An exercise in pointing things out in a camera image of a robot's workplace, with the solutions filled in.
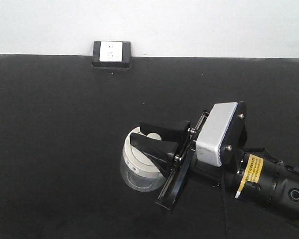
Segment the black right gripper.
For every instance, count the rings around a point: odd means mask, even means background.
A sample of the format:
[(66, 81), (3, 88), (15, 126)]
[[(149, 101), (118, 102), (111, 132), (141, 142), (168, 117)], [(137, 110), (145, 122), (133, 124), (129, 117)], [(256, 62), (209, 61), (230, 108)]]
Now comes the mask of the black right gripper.
[[(219, 188), (222, 193), (232, 193), (236, 190), (235, 180), (239, 173), (239, 109), (234, 113), (222, 144), (221, 167), (198, 162), (196, 157), (196, 139), (210, 111), (203, 111), (194, 128), (190, 128), (188, 120), (160, 122), (158, 125), (140, 122), (140, 131), (143, 134), (157, 133), (162, 140), (137, 133), (130, 135), (131, 146), (143, 153), (167, 178), (156, 199), (156, 203), (166, 210), (173, 210), (191, 176)], [(176, 155), (178, 142), (184, 144), (180, 153)]]

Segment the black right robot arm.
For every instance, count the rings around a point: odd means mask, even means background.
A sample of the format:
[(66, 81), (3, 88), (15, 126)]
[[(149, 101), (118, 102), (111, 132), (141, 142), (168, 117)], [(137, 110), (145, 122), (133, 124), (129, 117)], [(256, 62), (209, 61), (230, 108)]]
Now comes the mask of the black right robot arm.
[(245, 118), (245, 103), (229, 102), (204, 110), (195, 127), (186, 120), (165, 126), (142, 122), (127, 137), (125, 151), (138, 151), (166, 179), (156, 202), (167, 210), (192, 175), (299, 224), (299, 169), (263, 148), (246, 148)]

